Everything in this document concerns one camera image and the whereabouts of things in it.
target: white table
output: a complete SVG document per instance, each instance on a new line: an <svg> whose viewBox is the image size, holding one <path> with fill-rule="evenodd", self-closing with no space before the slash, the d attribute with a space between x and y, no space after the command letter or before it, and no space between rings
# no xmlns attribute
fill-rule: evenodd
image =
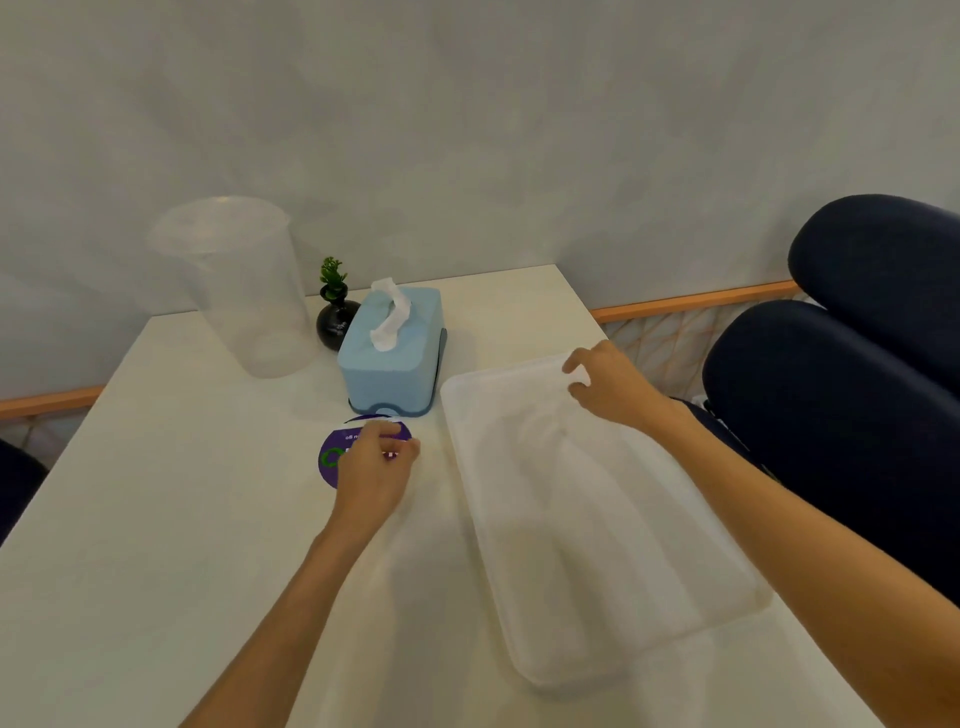
<svg viewBox="0 0 960 728"><path fill-rule="evenodd" d="M554 266L429 284L442 379L602 337ZM326 521L317 455L350 415L332 352L252 379L200 314L154 318L0 549L0 724L182 719ZM778 601L609 684L533 691L503 649L443 411L409 424L407 497L341 592L291 726L879 725Z"/></svg>

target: plastic cup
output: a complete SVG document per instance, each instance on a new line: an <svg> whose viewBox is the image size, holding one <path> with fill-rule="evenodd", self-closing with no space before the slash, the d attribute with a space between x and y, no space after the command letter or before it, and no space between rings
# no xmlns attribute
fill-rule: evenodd
<svg viewBox="0 0 960 728"><path fill-rule="evenodd" d="M197 308L251 375L286 376L318 352L290 217L253 197L210 197L168 210L151 248L178 258Z"/></svg>

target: white wall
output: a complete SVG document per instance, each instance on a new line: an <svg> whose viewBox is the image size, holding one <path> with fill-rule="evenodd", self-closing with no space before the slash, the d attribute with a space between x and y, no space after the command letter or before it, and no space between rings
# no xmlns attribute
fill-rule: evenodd
<svg viewBox="0 0 960 728"><path fill-rule="evenodd" d="M843 194L960 206L955 0L10 0L0 398L189 307L143 247L244 193L308 289L558 262L590 306L782 279Z"/></svg>

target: blue tissue box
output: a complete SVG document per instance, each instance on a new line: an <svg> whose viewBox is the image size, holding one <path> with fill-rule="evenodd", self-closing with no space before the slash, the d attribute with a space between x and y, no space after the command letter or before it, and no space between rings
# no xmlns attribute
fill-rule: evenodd
<svg viewBox="0 0 960 728"><path fill-rule="evenodd" d="M410 318L400 327L396 346L379 352L370 340L370 332L384 322L393 303L384 291L371 291L337 354L350 407L358 414L419 417L433 404L446 339L440 291L404 286L400 290L410 299Z"/></svg>

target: white plastic tray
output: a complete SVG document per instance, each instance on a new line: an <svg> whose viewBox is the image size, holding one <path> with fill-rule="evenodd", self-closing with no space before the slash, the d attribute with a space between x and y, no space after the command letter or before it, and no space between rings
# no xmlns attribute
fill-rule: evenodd
<svg viewBox="0 0 960 728"><path fill-rule="evenodd" d="M611 674L772 596L665 450L569 396L563 361L441 389L507 649L542 688Z"/></svg>

